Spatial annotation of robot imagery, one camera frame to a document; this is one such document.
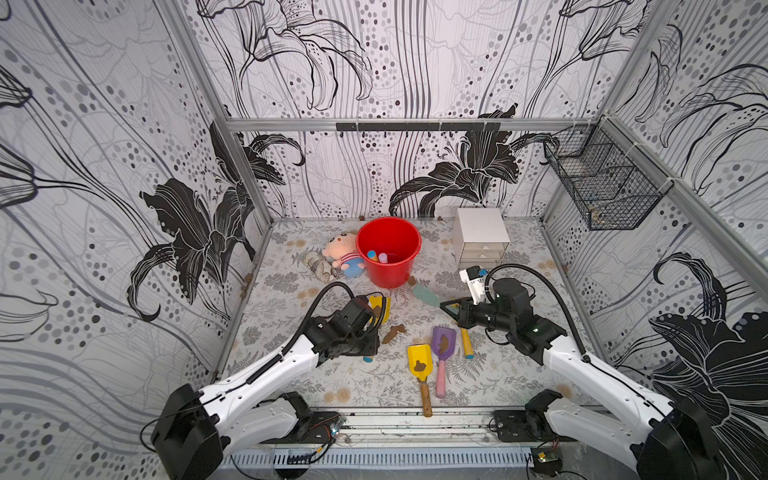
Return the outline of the green cleaning brush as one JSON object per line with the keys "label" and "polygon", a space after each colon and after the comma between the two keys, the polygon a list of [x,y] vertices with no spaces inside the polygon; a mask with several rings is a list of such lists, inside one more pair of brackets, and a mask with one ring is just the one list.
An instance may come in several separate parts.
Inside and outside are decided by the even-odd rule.
{"label": "green cleaning brush", "polygon": [[430,305],[435,308],[439,308],[441,306],[442,300],[438,294],[433,292],[431,289],[425,287],[421,284],[415,284],[412,286],[412,292],[413,295],[424,302],[427,305]]}

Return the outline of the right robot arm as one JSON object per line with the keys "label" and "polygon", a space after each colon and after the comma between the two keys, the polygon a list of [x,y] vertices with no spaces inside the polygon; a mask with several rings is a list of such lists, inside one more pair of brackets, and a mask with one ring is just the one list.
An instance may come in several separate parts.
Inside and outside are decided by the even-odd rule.
{"label": "right robot arm", "polygon": [[528,290],[513,278],[486,293],[468,281],[470,296],[444,301],[458,326],[504,332],[522,355],[564,376],[606,408],[601,414],[546,390],[528,402],[532,428],[570,437],[620,461],[642,479],[724,479],[725,461],[701,408],[655,393],[588,353],[575,335],[534,313]]}

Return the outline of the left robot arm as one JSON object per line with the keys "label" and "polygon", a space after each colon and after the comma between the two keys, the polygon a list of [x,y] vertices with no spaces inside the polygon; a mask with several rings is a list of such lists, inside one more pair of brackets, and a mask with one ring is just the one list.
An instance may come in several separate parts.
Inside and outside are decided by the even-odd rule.
{"label": "left robot arm", "polygon": [[374,356],[387,306],[354,296],[339,310],[309,310],[296,333],[244,370],[205,387],[173,391],[145,445],[171,479],[206,479],[224,458],[266,440],[307,431],[311,412],[295,392],[297,378],[341,356]]}

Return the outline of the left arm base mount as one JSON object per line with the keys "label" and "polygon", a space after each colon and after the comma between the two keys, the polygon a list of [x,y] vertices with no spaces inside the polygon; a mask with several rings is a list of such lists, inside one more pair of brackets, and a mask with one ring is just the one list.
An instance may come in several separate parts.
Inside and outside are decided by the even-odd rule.
{"label": "left arm base mount", "polygon": [[341,421],[338,411],[311,411],[300,418],[288,434],[262,444],[327,444],[337,435]]}

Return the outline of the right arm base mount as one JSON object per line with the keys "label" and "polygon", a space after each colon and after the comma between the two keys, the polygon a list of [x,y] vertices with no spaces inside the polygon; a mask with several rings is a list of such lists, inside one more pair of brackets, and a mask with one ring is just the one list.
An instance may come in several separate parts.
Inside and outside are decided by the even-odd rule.
{"label": "right arm base mount", "polygon": [[505,443],[573,441],[570,437],[556,435],[537,414],[519,409],[494,410],[487,428]]}

